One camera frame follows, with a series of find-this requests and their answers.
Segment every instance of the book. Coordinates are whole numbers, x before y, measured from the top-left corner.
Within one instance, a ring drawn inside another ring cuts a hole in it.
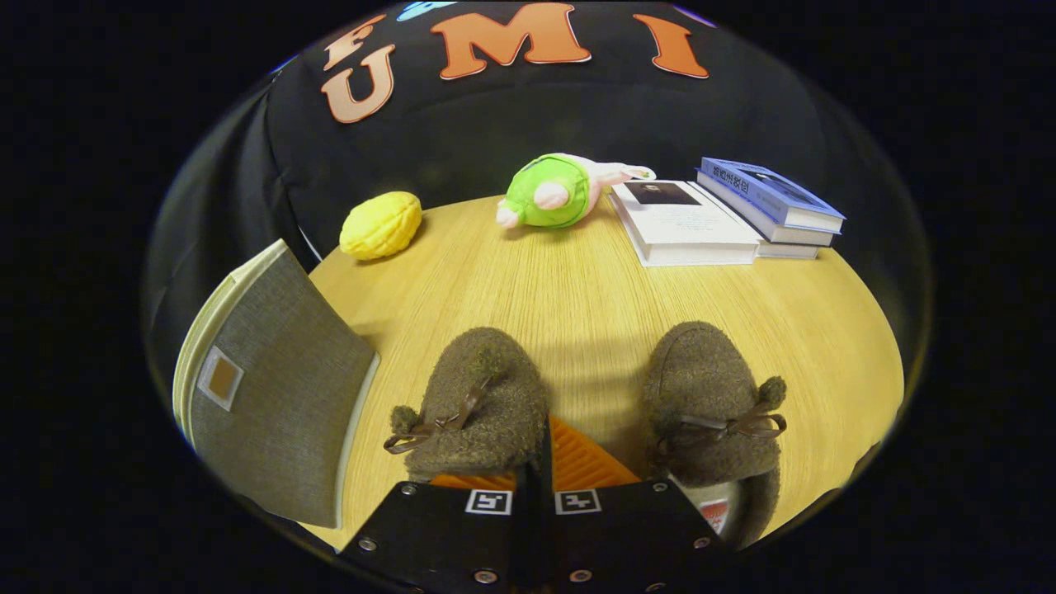
[[[778,225],[838,234],[845,217],[809,190],[766,167],[704,157],[704,175],[762,210]]]
[[[378,363],[279,240],[199,311],[176,363],[173,415],[232,491],[276,516],[340,528]]]
[[[767,240],[759,242],[757,258],[796,258],[803,260],[813,260],[817,258],[821,247],[816,245],[805,245],[802,243],[771,243]]]
[[[752,205],[748,199],[734,192],[717,180],[697,170],[696,186],[708,189],[730,208],[736,210],[759,235],[771,243],[796,243],[828,247],[832,245],[831,231],[781,225],[776,219]]]
[[[633,181],[609,194],[643,266],[751,264],[762,238],[686,182]]]

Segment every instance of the wooden table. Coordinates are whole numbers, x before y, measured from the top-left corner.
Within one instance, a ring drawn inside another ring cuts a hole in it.
[[[554,388],[551,412],[634,471],[643,467],[637,389],[660,337],[686,320],[721,328],[757,382],[781,375],[781,488],[769,534],[842,487],[902,403],[894,336],[880,305],[833,249],[816,260],[752,265],[639,264],[607,199],[568,229],[505,230],[498,198],[427,210],[410,247],[359,263],[335,250],[309,275],[381,355],[350,457],[343,547],[397,481],[384,451],[393,406],[418,409],[440,352],[477,326],[504,330]]]

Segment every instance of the pink plush toy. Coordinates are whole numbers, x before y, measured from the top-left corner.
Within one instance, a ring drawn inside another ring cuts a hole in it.
[[[526,224],[567,227],[586,217],[607,186],[633,179],[655,180],[648,167],[595,163],[565,153],[545,154],[513,177],[498,203],[495,222],[506,228]]]

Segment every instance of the orange letter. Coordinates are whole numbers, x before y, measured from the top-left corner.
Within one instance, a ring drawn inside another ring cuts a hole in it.
[[[693,48],[690,48],[690,40],[686,39],[690,36],[687,29],[656,17],[635,15],[635,18],[644,22],[653,32],[653,40],[657,42],[654,66],[676,74],[708,78],[708,71],[697,63]]]
[[[374,92],[370,97],[357,101],[352,97],[352,89],[348,87],[348,77],[352,76],[352,69],[343,70],[334,75],[323,85],[322,92],[326,94],[326,100],[331,106],[331,113],[334,118],[342,124],[352,124],[371,115],[385,105],[393,94],[393,69],[389,63],[389,54],[396,49],[396,45],[389,44],[373,54],[363,58],[359,66],[365,66],[371,73],[371,80],[374,82]]]
[[[473,55],[473,45],[496,62],[510,66],[529,37],[531,50],[525,60],[531,63],[589,60],[590,52],[576,41],[568,21],[573,10],[568,4],[544,2],[524,6],[505,26],[476,13],[436,23],[430,31],[442,34],[448,49],[448,67],[440,71],[440,78],[452,80],[484,72],[488,62]]]
[[[353,52],[358,50],[362,45],[360,41],[366,39],[366,36],[374,32],[374,27],[371,25],[383,18],[385,18],[385,15],[374,17],[348,33],[345,33],[337,41],[326,45],[326,53],[329,55],[331,59],[326,62],[326,66],[323,67],[323,72],[334,68],[334,64],[344,58],[347,58]]]

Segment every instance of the fuzzy slipper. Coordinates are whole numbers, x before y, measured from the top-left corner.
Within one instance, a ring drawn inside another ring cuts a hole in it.
[[[650,474],[670,472],[690,488],[738,481],[739,527],[725,536],[738,549],[759,537],[777,503],[780,448],[774,438],[787,425],[767,413],[781,404],[785,390],[777,376],[758,386],[730,338],[704,322],[673,328],[646,369]]]
[[[476,328],[455,338],[429,378],[421,411],[398,406],[384,447],[410,451],[410,480],[497,476],[527,462],[545,435],[549,390],[509,335]]]

